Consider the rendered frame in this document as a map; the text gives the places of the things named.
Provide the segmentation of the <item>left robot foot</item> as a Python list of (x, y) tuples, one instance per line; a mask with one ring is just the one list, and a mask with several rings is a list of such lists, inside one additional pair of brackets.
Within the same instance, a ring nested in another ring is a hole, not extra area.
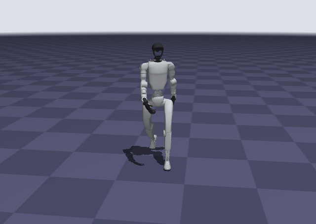
[(164, 162), (164, 167), (165, 170), (170, 170), (171, 169), (171, 165), (170, 165), (170, 161), (166, 160)]

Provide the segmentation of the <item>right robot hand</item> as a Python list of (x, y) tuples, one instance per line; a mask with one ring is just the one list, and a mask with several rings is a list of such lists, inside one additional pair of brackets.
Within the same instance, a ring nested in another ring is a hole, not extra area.
[[(149, 105), (148, 104), (148, 101), (146, 100), (146, 98), (143, 98), (143, 105), (145, 105), (145, 107), (146, 107), (146, 109), (149, 111), (149, 113), (151, 113), (151, 114), (155, 114), (155, 109), (152, 109), (151, 107), (152, 107), (152, 105)], [(150, 107), (151, 106), (151, 107)]]

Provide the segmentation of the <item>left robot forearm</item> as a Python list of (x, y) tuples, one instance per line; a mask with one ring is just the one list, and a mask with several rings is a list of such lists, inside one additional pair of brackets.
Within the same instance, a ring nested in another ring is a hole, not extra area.
[(171, 98), (172, 96), (175, 96), (176, 98), (176, 84), (175, 85), (170, 85), (170, 92), (171, 92)]

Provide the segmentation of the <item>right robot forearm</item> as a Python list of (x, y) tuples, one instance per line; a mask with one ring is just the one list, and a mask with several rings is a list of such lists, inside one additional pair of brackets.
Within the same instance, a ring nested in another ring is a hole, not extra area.
[(142, 82), (140, 83), (140, 92), (141, 92), (141, 102), (143, 103), (143, 98), (146, 98), (147, 100), (147, 89), (145, 87), (142, 87)]

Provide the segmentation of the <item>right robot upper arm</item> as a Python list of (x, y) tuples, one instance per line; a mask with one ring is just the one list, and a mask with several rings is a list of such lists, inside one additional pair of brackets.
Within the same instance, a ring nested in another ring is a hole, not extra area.
[(143, 63), (140, 65), (140, 79), (142, 82), (142, 87), (147, 88), (148, 82), (146, 82), (146, 76), (149, 63)]

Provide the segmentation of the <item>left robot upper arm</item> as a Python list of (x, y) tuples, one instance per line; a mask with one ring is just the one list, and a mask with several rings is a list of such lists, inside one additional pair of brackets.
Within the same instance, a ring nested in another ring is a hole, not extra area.
[(168, 75), (169, 75), (169, 84), (175, 85), (177, 83), (176, 79), (174, 78), (175, 76), (175, 66), (172, 62), (167, 62), (168, 64)]

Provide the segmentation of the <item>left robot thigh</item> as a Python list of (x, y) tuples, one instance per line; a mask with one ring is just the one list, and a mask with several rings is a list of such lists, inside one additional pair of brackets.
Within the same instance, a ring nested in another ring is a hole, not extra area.
[(163, 131), (164, 137), (166, 137), (167, 133), (171, 133), (172, 115), (173, 115), (173, 102), (170, 99), (164, 98), (164, 120), (165, 120), (165, 129)]

